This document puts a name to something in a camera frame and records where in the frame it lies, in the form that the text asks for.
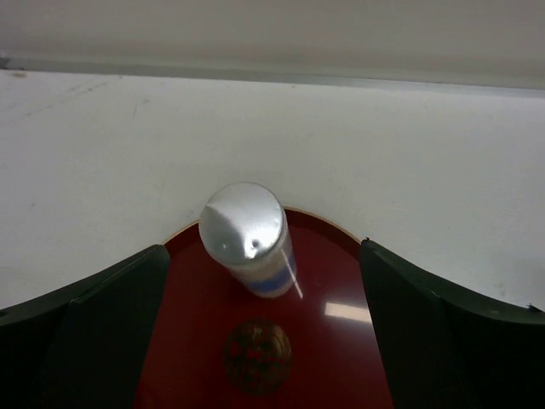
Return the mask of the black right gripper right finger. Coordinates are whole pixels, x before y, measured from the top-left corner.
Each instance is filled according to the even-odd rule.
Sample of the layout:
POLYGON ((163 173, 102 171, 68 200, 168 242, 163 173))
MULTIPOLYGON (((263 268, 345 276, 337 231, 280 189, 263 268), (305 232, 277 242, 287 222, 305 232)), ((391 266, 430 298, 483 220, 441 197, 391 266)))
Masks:
POLYGON ((431 274, 375 241, 364 292, 397 408, 542 408, 544 313, 431 274))

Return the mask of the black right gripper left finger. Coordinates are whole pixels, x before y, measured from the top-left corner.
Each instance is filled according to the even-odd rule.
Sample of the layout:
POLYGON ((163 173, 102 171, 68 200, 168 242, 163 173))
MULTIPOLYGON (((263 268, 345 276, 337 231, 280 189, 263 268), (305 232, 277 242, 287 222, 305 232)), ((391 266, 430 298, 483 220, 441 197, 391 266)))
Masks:
POLYGON ((3 408, 130 408, 170 256, 153 245, 1 311, 3 408))

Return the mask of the tall blue label spice jar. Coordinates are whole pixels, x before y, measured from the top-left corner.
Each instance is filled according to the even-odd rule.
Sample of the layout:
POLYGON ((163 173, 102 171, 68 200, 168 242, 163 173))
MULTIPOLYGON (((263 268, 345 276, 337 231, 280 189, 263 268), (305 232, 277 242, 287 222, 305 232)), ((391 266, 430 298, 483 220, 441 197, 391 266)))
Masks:
POLYGON ((276 298, 295 289, 303 297, 286 212, 269 189, 253 182, 221 188, 198 231, 207 253, 252 294, 276 298))

